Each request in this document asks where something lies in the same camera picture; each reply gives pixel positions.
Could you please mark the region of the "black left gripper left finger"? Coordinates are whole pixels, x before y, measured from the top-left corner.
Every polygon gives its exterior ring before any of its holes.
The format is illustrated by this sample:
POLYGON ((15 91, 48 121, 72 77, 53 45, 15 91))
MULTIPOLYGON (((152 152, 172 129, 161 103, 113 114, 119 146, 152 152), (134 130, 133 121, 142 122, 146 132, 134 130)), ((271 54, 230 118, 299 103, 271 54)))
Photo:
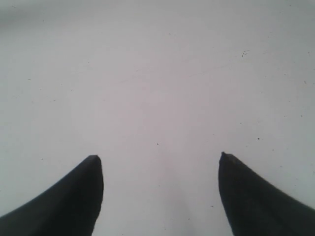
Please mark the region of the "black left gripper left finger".
POLYGON ((97 155, 85 158, 49 189, 0 218, 2 236, 90 236, 103 200, 97 155))

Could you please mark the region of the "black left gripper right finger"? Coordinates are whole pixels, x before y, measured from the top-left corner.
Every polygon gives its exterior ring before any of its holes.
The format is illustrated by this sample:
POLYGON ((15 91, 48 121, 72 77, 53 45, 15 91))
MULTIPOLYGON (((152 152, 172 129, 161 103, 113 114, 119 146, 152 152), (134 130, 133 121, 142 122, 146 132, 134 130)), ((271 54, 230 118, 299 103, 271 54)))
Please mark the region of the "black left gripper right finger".
POLYGON ((235 236, 313 236, 315 210, 270 184, 232 154, 222 152, 219 193, 235 236))

